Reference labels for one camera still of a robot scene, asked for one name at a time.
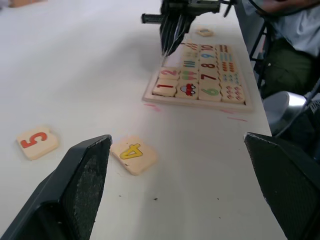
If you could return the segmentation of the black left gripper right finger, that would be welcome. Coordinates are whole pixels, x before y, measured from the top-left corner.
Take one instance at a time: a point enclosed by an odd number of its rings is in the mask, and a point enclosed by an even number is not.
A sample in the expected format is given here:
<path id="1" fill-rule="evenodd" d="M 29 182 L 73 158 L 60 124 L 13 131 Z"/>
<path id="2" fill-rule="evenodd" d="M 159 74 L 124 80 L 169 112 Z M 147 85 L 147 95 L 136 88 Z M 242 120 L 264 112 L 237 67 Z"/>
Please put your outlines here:
<path id="1" fill-rule="evenodd" d="M 301 148 L 273 136 L 247 132 L 261 192 L 289 240 L 320 238 L 320 166 Z"/>

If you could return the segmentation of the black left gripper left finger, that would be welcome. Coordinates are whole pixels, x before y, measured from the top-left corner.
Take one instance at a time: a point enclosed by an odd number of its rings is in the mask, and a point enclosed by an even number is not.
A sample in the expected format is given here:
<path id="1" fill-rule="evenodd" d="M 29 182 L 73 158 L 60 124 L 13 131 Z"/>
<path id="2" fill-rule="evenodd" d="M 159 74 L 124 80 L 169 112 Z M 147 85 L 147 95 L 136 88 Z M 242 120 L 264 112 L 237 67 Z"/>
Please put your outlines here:
<path id="1" fill-rule="evenodd" d="M 3 240 L 88 240 L 103 196 L 109 134 L 71 147 L 39 183 L 2 235 Z"/>

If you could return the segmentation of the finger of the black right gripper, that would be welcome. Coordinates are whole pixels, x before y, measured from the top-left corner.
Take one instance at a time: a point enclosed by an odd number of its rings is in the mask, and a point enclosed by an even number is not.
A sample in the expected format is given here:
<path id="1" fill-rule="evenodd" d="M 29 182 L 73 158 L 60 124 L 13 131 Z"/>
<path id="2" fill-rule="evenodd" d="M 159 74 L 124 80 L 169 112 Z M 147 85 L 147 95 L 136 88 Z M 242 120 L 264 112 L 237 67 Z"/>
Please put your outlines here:
<path id="1" fill-rule="evenodd" d="M 166 55 L 170 56 L 176 51 L 185 37 L 185 34 L 189 32 L 192 22 L 195 17 L 190 14 L 175 14 L 171 13 L 168 16 L 168 35 L 167 35 L 167 49 Z"/>
<path id="2" fill-rule="evenodd" d="M 178 18 L 174 14 L 166 14 L 160 25 L 161 51 L 163 55 L 168 55 L 175 41 L 175 32 Z"/>

